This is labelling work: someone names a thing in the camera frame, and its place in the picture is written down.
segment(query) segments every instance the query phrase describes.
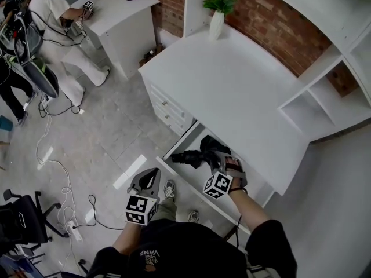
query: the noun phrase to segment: green plant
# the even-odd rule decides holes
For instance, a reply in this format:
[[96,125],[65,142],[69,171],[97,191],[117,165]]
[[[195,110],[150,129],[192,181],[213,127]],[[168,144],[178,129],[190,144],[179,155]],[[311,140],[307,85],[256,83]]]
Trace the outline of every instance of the green plant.
[[203,2],[204,8],[209,8],[217,12],[222,12],[227,15],[234,10],[237,0],[205,0]]

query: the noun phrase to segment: black pants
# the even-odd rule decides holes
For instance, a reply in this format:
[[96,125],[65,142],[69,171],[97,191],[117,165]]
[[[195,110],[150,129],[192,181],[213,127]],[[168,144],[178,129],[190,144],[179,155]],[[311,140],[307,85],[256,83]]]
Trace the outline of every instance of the black pants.
[[23,106],[19,103],[16,96],[14,96],[11,87],[21,89],[26,93],[27,97],[32,96],[34,89],[27,80],[25,80],[22,76],[12,70],[10,70],[8,79],[2,85],[0,85],[0,96],[5,101],[6,105],[8,105],[9,108],[13,111],[17,119],[23,119]]

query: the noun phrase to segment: white vase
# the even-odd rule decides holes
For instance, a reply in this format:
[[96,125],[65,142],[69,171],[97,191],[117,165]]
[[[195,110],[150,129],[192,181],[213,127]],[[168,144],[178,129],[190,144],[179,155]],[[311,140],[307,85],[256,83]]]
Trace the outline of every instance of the white vase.
[[224,13],[215,12],[210,23],[210,40],[217,40],[221,34],[224,24]]

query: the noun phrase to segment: potted plant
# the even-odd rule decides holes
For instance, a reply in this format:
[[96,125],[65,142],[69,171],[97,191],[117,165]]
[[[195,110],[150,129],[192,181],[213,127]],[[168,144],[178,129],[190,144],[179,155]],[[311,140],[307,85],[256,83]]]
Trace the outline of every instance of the potted plant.
[[224,17],[233,12],[237,0],[204,0],[203,7],[215,10],[210,23],[211,40],[217,40],[221,34],[224,24]]

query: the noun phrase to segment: person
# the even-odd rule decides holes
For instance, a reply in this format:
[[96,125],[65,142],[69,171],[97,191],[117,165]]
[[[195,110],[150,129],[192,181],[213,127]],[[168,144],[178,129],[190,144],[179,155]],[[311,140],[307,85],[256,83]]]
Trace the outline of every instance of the person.
[[[232,158],[227,163],[238,164]],[[297,264],[280,222],[270,220],[234,178],[229,197],[252,232],[245,254],[211,229],[176,222],[175,185],[164,186],[165,200],[146,227],[127,223],[112,247],[100,250],[87,278],[94,277],[296,277]]]
[[15,0],[0,0],[0,8],[4,8],[4,21],[0,25],[0,30],[8,24],[11,29],[14,28],[14,18],[16,13],[19,11],[19,7]]
[[26,121],[28,113],[23,109],[16,96],[12,91],[12,87],[21,89],[28,97],[26,103],[30,104],[38,95],[38,92],[25,80],[22,76],[15,73],[6,63],[3,57],[0,58],[0,96],[5,101],[6,105],[12,110],[18,122],[16,127],[23,125]]
[[65,63],[76,65],[96,85],[102,85],[110,73],[110,67],[98,68],[61,26],[60,19],[78,20],[90,13],[71,8],[66,0],[26,0],[32,19],[44,31],[40,56],[57,76],[59,86],[75,106],[81,105],[84,88],[67,72]]

